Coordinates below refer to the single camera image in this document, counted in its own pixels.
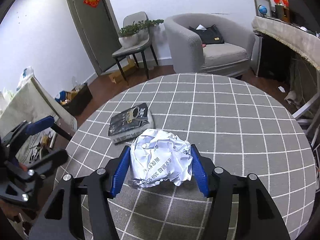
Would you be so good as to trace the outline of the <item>white plastic bag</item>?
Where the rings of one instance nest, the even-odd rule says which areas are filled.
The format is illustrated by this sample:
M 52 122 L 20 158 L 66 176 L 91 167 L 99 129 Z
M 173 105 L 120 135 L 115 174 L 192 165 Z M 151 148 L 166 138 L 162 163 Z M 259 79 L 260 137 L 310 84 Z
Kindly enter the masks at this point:
M 32 66 L 25 68 L 20 75 L 19 82 L 16 88 L 16 91 L 19 91 L 27 82 L 28 80 L 34 76 L 34 70 Z

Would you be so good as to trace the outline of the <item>white paper ball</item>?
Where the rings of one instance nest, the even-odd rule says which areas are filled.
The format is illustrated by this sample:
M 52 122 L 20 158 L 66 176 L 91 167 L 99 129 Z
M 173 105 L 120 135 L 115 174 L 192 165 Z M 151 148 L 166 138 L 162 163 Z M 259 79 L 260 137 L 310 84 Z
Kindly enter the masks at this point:
M 180 186 L 193 175 L 191 144 L 171 132 L 147 129 L 130 146 L 130 186 L 150 188 L 163 181 Z

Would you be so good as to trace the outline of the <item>black handbag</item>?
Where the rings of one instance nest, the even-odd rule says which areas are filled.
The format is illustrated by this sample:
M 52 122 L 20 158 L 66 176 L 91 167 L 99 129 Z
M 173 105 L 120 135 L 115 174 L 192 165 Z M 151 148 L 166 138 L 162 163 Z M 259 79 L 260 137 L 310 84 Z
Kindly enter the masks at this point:
M 212 25 L 211 27 L 204 27 L 200 24 L 197 28 L 189 27 L 189 30 L 199 35 L 202 44 L 204 45 L 224 44 L 225 42 L 216 25 Z

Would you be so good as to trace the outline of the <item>grey dining chair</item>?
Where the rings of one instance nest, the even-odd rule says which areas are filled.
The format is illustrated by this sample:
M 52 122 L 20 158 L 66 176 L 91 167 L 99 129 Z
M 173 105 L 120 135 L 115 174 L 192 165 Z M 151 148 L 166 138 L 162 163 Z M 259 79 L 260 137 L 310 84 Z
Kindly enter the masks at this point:
M 143 12 L 143 11 L 128 15 L 123 20 L 123 27 L 127 26 L 127 25 L 131 25 L 133 22 L 137 23 L 137 22 L 142 21 L 142 20 L 148 20 L 147 14 L 145 12 Z M 147 29 L 146 31 L 142 30 L 142 31 L 139 32 L 139 34 L 138 34 L 139 35 L 139 41 L 135 46 L 132 46 L 132 47 L 127 48 L 127 49 L 125 49 L 125 48 L 123 48 L 121 46 L 120 49 L 118 49 L 117 51 L 115 51 L 112 54 L 112 57 L 115 59 L 117 65 L 118 65 L 118 68 L 120 70 L 120 73 L 121 73 L 123 79 L 126 82 L 127 82 L 127 79 L 126 79 L 125 73 L 124 73 L 124 71 L 123 71 L 123 69 L 122 69 L 122 67 L 120 65 L 120 58 L 132 55 L 133 58 L 134 58 L 134 61 L 136 63 L 136 67 L 138 68 L 139 64 L 138 64 L 138 61 L 137 61 L 137 58 L 136 58 L 136 53 L 141 53 L 147 79 L 149 79 L 149 70 L 148 70 L 148 65 L 147 65 L 146 58 L 145 58 L 145 53 L 144 53 L 144 51 L 147 48 L 151 49 L 151 52 L 152 52 L 153 58 L 155 60 L 155 63 L 156 63 L 156 65 L 158 65 L 157 56 L 156 56 L 155 50 L 154 50 L 153 45 L 152 45 L 150 28 Z

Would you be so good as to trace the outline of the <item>picture frame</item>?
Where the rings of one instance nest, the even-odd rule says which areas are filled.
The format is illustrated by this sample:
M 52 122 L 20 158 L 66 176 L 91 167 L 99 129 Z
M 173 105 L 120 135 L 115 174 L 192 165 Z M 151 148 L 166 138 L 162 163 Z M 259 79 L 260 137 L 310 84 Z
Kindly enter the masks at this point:
M 256 15 L 260 17 L 271 17 L 271 1 L 270 0 L 254 0 Z

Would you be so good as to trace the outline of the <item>small blue globe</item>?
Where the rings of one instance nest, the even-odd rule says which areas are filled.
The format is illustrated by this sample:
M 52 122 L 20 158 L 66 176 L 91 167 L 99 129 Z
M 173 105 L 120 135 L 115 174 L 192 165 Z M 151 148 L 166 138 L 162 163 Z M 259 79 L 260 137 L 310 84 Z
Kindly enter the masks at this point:
M 268 13 L 268 10 L 264 5 L 260 4 L 258 6 L 258 12 L 259 12 L 259 16 L 266 17 L 267 13 Z

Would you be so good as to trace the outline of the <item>black silver foil packet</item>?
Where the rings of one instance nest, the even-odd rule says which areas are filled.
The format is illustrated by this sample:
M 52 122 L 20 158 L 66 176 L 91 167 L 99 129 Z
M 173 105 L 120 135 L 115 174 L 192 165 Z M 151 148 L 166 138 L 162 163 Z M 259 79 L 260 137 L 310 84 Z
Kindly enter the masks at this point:
M 114 144 L 118 144 L 136 138 L 150 128 L 154 128 L 154 121 L 144 102 L 113 116 L 108 128 L 108 137 Z

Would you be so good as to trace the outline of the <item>black storage box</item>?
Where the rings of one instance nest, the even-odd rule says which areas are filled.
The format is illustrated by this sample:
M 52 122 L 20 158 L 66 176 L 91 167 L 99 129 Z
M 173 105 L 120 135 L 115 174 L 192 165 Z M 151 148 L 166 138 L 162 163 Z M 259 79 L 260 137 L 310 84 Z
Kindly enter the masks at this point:
M 81 89 L 73 96 L 72 100 L 63 103 L 61 106 L 72 116 L 79 116 L 92 99 L 93 96 L 89 90 L 88 84 L 84 83 Z

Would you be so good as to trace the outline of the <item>red diamond fu sticker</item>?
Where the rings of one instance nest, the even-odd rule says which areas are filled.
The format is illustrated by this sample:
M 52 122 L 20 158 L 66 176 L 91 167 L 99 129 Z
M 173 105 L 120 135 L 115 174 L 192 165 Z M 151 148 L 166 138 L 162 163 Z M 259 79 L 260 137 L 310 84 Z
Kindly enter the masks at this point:
M 90 7 L 96 8 L 100 0 L 84 0 L 83 3 L 89 5 Z

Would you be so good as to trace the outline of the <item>beige tablecloth side table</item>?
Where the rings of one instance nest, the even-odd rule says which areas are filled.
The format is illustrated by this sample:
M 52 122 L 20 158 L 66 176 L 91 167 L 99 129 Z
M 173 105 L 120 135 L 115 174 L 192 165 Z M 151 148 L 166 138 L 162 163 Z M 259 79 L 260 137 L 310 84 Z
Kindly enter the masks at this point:
M 74 132 L 78 128 L 76 118 L 57 103 L 32 76 L 1 114 L 1 138 L 23 121 L 36 122 L 47 116 L 52 116 L 56 123 L 62 120 Z

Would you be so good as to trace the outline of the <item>beige fringed desk cloth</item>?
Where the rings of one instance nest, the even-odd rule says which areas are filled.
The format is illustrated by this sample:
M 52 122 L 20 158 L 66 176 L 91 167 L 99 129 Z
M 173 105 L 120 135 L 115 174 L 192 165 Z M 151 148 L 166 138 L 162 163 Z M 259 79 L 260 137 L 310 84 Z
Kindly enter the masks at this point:
M 252 28 L 288 46 L 319 70 L 320 40 L 316 36 L 287 23 L 260 16 L 255 16 Z

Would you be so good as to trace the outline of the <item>grey door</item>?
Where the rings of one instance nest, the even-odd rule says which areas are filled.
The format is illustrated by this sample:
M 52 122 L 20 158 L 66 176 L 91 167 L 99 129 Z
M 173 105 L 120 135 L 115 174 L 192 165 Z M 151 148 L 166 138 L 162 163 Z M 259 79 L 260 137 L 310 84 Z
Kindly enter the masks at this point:
M 100 75 L 116 64 L 112 54 L 120 49 L 118 34 L 105 0 L 96 8 L 84 0 L 67 0 L 67 4 L 85 51 Z

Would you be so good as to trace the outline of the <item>black monitor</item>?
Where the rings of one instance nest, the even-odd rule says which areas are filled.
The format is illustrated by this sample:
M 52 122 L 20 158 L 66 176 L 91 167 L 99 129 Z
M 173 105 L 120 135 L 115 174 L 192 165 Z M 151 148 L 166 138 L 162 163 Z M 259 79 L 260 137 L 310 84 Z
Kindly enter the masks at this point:
M 319 24 L 303 0 L 288 0 L 288 3 L 291 23 L 319 33 Z

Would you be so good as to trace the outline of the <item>potted green plant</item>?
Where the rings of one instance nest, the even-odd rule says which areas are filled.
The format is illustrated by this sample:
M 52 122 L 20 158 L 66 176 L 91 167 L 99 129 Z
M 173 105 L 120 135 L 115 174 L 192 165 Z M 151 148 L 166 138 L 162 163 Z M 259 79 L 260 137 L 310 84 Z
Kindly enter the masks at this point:
M 131 25 L 124 26 L 119 31 L 119 42 L 125 49 L 135 46 L 139 41 L 139 32 L 146 31 L 150 27 L 157 27 L 164 22 L 163 19 L 142 20 Z

